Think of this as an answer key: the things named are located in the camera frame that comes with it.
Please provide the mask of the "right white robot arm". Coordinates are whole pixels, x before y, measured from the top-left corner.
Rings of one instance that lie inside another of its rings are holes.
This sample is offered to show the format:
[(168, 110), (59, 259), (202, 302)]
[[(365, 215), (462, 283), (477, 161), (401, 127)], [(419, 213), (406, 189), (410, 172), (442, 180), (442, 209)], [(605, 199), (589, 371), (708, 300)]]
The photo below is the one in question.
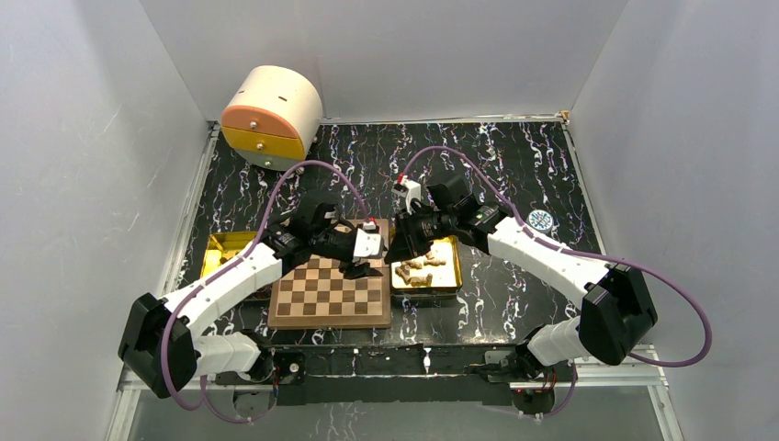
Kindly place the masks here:
[(521, 267), (562, 293), (580, 313), (539, 326), (498, 361), (487, 358), (472, 372), (493, 381), (540, 380), (554, 365), (593, 356), (609, 366), (628, 357), (657, 322), (640, 270), (574, 256), (568, 246), (527, 226), (501, 202), (481, 203), (459, 177), (430, 185), (432, 205), (422, 202), (419, 183), (400, 176), (393, 192), (404, 201), (395, 214), (388, 263), (427, 254), (448, 236)]

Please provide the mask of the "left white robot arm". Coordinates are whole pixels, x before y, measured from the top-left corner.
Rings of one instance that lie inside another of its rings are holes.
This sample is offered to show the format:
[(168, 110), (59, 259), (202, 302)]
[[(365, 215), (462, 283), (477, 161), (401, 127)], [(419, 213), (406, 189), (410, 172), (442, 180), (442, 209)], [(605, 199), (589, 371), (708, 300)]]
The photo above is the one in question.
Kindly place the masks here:
[(191, 379), (223, 372), (266, 381), (276, 370), (271, 344), (245, 332), (205, 335), (206, 329), (314, 255), (345, 263), (363, 276), (367, 260), (380, 258), (384, 250), (376, 220), (342, 220), (332, 203), (296, 209), (268, 222), (210, 275), (161, 298), (146, 293), (134, 300), (118, 356), (161, 399), (176, 395)]

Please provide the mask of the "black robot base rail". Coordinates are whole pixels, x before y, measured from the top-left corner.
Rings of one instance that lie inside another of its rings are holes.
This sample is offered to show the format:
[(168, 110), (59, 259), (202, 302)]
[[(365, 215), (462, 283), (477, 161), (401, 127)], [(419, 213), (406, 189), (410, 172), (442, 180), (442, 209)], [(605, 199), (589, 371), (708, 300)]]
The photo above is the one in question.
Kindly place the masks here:
[(220, 386), (272, 391), (281, 406), (335, 402), (476, 402), (524, 414), (553, 412), (555, 388), (573, 378), (562, 361), (543, 367), (517, 344), (286, 345), (250, 374)]

